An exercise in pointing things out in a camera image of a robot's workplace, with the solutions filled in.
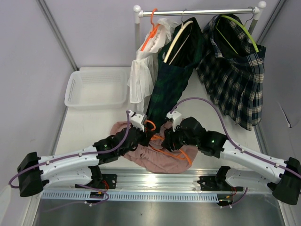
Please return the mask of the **navy white plaid skirt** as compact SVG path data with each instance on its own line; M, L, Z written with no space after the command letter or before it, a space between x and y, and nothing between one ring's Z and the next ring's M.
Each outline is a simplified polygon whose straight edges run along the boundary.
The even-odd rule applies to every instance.
M261 121L266 48L257 45L257 53L225 58L214 41L218 16L214 16L203 29L198 76L211 101L221 112L235 124L251 130Z

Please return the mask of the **pink garment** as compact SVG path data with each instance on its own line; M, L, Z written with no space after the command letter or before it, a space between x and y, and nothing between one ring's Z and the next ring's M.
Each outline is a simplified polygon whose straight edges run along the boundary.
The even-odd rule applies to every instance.
M171 123L167 122L160 128L160 132L156 135L164 138L164 131L166 129L171 128ZM162 149L164 151L168 151L167 149L161 146L162 141L150 141L152 146L158 149ZM198 149L195 146L186 146L184 145L181 148L186 154L190 157L193 162L197 156ZM171 152L174 155L178 155L180 150L175 150ZM166 156L162 153L156 152L152 150L149 146L145 147L139 145L135 151L130 151L124 155L124 158L136 163L137 165L146 168L148 171L153 173L170 173L170 174L179 174L185 172L191 166L189 166L187 161L181 161L178 159L174 159L170 156Z

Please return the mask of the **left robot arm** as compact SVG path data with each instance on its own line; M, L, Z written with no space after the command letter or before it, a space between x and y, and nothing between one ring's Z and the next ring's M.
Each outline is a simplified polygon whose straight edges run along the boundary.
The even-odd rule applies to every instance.
M29 153L17 168L19 195L30 197L55 186L104 188L99 165L146 146L150 139L149 132L130 127L71 154L39 157Z

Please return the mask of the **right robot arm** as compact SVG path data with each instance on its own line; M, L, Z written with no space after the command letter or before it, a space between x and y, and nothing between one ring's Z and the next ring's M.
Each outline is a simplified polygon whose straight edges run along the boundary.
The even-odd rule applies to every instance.
M218 189L225 190L229 186L266 189L281 202L289 205L298 203L301 163L297 159L283 160L242 147L228 134L207 131L193 117L182 119L179 112L168 113L166 119L172 122L162 144L167 150L193 146L206 156L232 161L247 168L220 167L214 181Z

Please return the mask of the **lime green hanger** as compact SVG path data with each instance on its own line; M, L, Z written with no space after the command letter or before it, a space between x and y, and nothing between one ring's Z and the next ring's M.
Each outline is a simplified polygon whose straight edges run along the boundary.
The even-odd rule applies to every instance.
M249 31L239 17L233 14L218 16L214 32L214 41L225 58L244 57L259 52Z

